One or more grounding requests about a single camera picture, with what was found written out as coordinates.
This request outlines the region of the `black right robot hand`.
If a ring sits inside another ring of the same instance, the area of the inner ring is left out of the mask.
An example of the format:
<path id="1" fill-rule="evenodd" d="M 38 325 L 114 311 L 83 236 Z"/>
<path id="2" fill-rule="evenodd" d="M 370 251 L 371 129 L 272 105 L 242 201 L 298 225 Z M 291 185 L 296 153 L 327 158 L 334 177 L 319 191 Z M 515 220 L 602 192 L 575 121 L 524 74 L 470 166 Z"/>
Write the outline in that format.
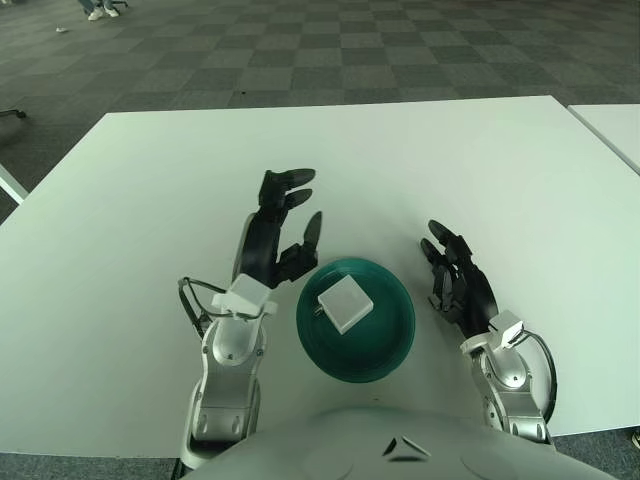
<path id="1" fill-rule="evenodd" d="M 456 325 L 465 339 L 488 333 L 499 309 L 486 275 L 473 262 L 463 236 L 436 220 L 429 220 L 427 226 L 444 247 L 440 252 L 427 238 L 420 241 L 434 277 L 431 305 L 448 323 Z"/>

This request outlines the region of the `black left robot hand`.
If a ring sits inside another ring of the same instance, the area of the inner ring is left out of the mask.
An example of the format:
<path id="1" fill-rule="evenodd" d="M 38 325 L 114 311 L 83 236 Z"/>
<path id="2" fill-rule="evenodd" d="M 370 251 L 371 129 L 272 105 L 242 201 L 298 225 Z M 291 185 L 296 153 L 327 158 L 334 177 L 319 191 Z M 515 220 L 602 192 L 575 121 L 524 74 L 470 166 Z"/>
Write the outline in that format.
<path id="1" fill-rule="evenodd" d="M 258 194 L 258 210 L 247 219 L 241 237 L 234 274 L 246 274 L 274 289 L 284 281 L 294 282 L 318 265 L 317 247 L 323 216 L 309 220 L 301 243 L 279 249 L 281 229 L 288 213 L 302 205 L 313 190 L 305 185 L 314 179 L 311 168 L 265 172 Z"/>

